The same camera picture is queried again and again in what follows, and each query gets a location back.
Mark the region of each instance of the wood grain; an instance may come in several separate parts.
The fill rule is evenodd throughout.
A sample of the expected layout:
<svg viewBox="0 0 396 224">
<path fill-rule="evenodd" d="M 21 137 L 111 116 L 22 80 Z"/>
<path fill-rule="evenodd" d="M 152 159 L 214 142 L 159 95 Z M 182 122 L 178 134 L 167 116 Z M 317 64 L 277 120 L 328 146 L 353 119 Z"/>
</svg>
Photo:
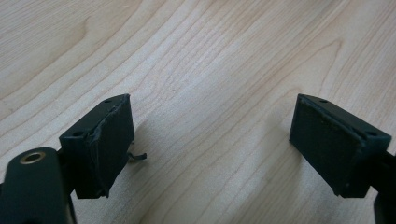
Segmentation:
<svg viewBox="0 0 396 224">
<path fill-rule="evenodd" d="M 2 1 L 0 176 L 107 97 L 135 153 L 79 223 L 374 223 L 288 141 L 297 93 L 396 134 L 396 1 Z M 394 141 L 389 151 L 395 153 Z"/>
</svg>

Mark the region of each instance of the black 3d printed part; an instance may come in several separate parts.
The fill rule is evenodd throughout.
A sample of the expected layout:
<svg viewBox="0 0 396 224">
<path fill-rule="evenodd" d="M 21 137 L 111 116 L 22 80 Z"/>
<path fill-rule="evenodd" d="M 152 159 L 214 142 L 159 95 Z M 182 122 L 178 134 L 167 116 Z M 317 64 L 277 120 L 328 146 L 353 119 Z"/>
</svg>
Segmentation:
<svg viewBox="0 0 396 224">
<path fill-rule="evenodd" d="M 74 210 L 68 197 L 56 150 L 26 151 L 8 164 L 0 195 L 0 223 L 72 223 Z"/>
<path fill-rule="evenodd" d="M 59 139 L 78 198 L 108 197 L 134 140 L 129 94 L 104 100 Z"/>
<path fill-rule="evenodd" d="M 326 100 L 299 94 L 290 142 L 336 195 L 362 198 L 370 187 L 373 158 L 383 155 L 391 137 Z"/>
</svg>

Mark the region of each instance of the black plastic part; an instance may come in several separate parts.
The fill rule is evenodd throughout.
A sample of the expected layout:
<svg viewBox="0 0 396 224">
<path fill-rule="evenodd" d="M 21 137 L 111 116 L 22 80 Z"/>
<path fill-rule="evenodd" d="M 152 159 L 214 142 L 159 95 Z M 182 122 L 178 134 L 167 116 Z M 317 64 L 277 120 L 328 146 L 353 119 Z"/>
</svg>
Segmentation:
<svg viewBox="0 0 396 224">
<path fill-rule="evenodd" d="M 390 139 L 390 135 L 326 100 L 302 94 L 297 97 L 290 142 L 336 195 L 366 195 L 373 158 L 386 152 Z"/>
<path fill-rule="evenodd" d="M 0 223 L 64 224 L 75 221 L 55 149 L 32 149 L 8 164 L 0 195 Z"/>
<path fill-rule="evenodd" d="M 108 197 L 134 140 L 129 94 L 104 100 L 59 139 L 78 198 Z"/>
</svg>

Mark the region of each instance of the small hole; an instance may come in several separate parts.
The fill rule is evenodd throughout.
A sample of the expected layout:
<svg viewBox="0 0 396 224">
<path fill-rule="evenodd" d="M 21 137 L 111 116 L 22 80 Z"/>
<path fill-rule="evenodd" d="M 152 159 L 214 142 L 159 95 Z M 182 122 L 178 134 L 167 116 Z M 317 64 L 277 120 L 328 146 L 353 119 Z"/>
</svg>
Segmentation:
<svg viewBox="0 0 396 224">
<path fill-rule="evenodd" d="M 46 156 L 46 154 L 42 151 L 30 153 L 21 159 L 22 164 L 32 164 L 37 161 L 41 161 Z"/>
<path fill-rule="evenodd" d="M 83 134 L 84 134 L 84 132 L 75 132 L 75 133 L 73 133 L 73 136 L 79 137 L 79 136 L 82 136 Z"/>
<path fill-rule="evenodd" d="M 366 132 L 366 133 L 371 135 L 371 136 L 377 136 L 377 134 L 375 132 Z"/>
</svg>

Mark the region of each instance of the black clamp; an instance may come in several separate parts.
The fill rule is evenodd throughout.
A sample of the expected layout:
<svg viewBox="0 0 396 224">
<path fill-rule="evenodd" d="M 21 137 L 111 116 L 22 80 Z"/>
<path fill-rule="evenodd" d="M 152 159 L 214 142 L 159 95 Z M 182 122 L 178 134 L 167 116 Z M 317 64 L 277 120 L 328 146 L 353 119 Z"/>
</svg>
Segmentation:
<svg viewBox="0 0 396 224">
<path fill-rule="evenodd" d="M 335 195 L 364 198 L 378 191 L 376 223 L 396 223 L 396 159 L 391 136 L 326 100 L 299 94 L 290 142 Z"/>
<path fill-rule="evenodd" d="M 60 137 L 62 148 L 41 147 L 8 164 L 0 194 L 0 223 L 77 223 L 70 193 L 109 195 L 134 141 L 129 94 L 104 100 Z"/>
</svg>

